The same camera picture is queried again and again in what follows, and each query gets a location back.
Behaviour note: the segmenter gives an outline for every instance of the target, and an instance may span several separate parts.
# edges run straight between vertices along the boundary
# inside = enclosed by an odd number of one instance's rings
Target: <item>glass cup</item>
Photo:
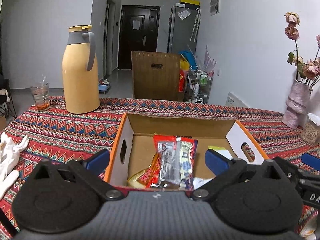
[[[49,109],[49,83],[45,82],[44,85],[41,83],[30,87],[33,100],[36,103],[37,110],[43,112]]]

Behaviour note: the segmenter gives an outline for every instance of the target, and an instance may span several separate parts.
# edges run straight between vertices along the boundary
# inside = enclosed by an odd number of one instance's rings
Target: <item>tablecloth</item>
[[[32,106],[5,129],[19,143],[28,135],[28,148],[20,155],[17,170],[18,180],[0,201],[1,209],[17,227],[11,212],[12,201],[37,163],[51,159],[55,163],[66,163],[74,158],[84,159],[101,149],[111,149],[121,118],[125,112],[156,116],[183,116],[203,119],[238,119],[259,142],[270,158],[280,156],[299,167],[315,172],[301,163],[300,156],[310,153],[318,156],[320,147],[309,147],[300,138],[301,129],[292,130],[281,122],[282,114],[252,108],[237,108],[141,99],[100,99],[100,107],[88,114],[70,114],[66,111],[63,97],[51,97],[51,108],[38,112]],[[299,228],[316,210],[304,207]],[[0,225],[0,239],[9,239],[10,235]]]

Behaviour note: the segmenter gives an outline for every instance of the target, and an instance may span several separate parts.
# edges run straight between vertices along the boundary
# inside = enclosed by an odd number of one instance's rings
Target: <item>green leaf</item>
[[[303,67],[302,67],[302,64],[301,64],[301,63],[299,63],[299,64],[297,65],[297,71],[298,71],[299,75],[301,76],[301,78],[305,78],[305,77],[306,77],[306,76],[303,74]]]
[[[287,60],[287,61],[288,61],[289,64],[292,65],[293,60],[294,60],[294,54],[293,54],[293,52],[290,52],[290,53],[288,54],[288,60]]]

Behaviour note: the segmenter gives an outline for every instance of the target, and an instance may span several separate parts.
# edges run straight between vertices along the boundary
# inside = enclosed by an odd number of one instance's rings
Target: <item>bouquet of dried flowers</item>
[[[315,59],[310,59],[307,61],[307,63],[304,63],[303,58],[299,56],[297,45],[297,39],[299,39],[297,25],[300,26],[300,17],[298,14],[293,12],[287,12],[284,16],[286,22],[288,23],[288,27],[284,29],[284,33],[289,39],[292,39],[296,43],[296,50],[288,54],[288,63],[291,65],[294,63],[297,67],[296,80],[312,88],[320,80],[320,57],[318,57],[320,50],[320,35],[316,37],[318,51]]]

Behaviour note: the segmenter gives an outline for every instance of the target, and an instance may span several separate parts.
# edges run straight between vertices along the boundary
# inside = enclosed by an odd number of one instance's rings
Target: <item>gray tile floor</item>
[[[110,77],[111,87],[101,98],[132,98],[132,72],[131,70],[114,70]],[[29,89],[12,89],[12,100],[17,115],[23,114],[34,104]],[[51,96],[63,96],[63,89],[50,89]]]

